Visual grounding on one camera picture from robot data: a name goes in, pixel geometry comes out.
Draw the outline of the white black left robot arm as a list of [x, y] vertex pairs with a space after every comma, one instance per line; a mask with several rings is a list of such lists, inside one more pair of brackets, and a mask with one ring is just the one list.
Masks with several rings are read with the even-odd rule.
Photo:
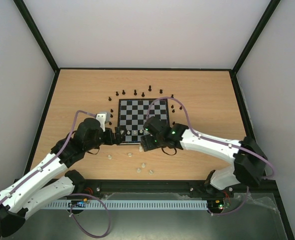
[[55, 199], [77, 193], [85, 179], [76, 170], [68, 170], [91, 150], [101, 145], [120, 144], [125, 127], [106, 128], [104, 120], [86, 118], [59, 140], [46, 157], [9, 187], [0, 191], [0, 235], [8, 237], [26, 220]]

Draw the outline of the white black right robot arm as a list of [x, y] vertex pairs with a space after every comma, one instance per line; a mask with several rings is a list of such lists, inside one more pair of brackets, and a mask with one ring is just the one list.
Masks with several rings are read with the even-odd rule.
[[246, 136], [232, 140], [198, 132], [187, 125], [169, 126], [152, 116], [143, 126], [148, 132], [140, 143], [145, 152], [165, 148], [204, 153], [227, 162], [221, 170], [212, 170], [201, 191], [216, 196], [231, 186], [243, 184], [250, 188], [260, 186], [264, 177], [267, 157], [257, 142]]

